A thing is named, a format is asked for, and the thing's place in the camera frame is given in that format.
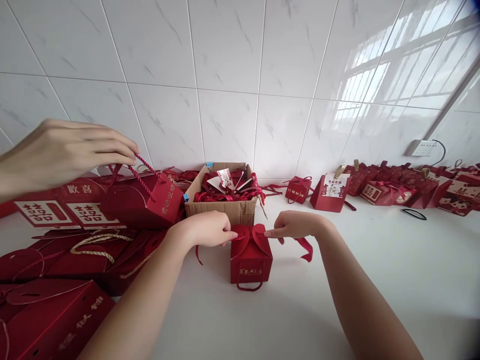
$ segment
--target hand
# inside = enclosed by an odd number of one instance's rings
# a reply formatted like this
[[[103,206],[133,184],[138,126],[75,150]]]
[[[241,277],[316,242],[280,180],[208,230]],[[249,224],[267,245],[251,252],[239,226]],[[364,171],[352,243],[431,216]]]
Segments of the hand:
[[[135,142],[106,126],[44,120],[0,156],[0,203],[58,187],[100,165],[135,165],[139,152]]]
[[[312,235],[319,238],[325,231],[335,229],[333,223],[321,215],[292,210],[282,211],[273,227],[274,229],[265,231],[264,235],[267,238],[277,238],[282,245],[286,237],[299,239]]]
[[[227,242],[238,237],[236,232],[230,231],[230,221],[224,212],[209,211],[190,216],[170,228],[168,233],[173,235],[176,242],[186,245],[186,251],[196,245],[214,247],[225,246]]]

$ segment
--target white tile wall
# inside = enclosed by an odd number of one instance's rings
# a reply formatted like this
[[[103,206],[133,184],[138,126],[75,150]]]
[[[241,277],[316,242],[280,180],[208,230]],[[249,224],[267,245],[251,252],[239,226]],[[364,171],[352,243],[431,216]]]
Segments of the white tile wall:
[[[265,181],[404,156],[480,55],[470,0],[0,0],[0,153],[44,118]],[[480,80],[431,138],[480,161]]]

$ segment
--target brown cardboard box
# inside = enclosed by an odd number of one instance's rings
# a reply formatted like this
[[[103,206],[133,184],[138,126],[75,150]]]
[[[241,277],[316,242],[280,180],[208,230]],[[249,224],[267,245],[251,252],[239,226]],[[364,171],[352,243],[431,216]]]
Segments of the brown cardboard box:
[[[241,169],[246,172],[248,178],[250,178],[252,174],[250,165],[245,162],[214,162],[210,169],[210,172],[217,172],[223,169],[230,169],[230,171]],[[190,217],[195,214],[217,210],[218,212],[227,214],[232,225],[241,224],[252,226],[254,224],[257,197],[254,197],[250,201],[193,202],[195,194],[202,191],[204,174],[208,172],[209,168],[207,165],[204,165],[186,191],[190,201],[185,203],[186,216]]]

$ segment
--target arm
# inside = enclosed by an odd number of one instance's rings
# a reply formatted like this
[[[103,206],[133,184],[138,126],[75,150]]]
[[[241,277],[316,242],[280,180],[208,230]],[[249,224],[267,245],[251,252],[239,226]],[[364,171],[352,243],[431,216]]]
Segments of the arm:
[[[187,252],[195,245],[221,245],[237,236],[227,215],[217,211],[172,226],[78,360],[148,359]]]
[[[338,318],[357,359],[423,359],[398,317],[328,219],[313,213],[284,211],[274,227],[265,232],[265,236],[312,235],[316,238]]]
[[[47,119],[0,156],[0,204],[52,189],[100,165],[135,165],[139,148],[102,125]]]

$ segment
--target electrical outlet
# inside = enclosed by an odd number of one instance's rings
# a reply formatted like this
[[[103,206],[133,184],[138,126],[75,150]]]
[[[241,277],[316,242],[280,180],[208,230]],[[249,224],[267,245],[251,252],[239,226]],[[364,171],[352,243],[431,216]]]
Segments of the electrical outlet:
[[[405,153],[406,156],[432,156],[437,148],[436,141],[413,140]]]

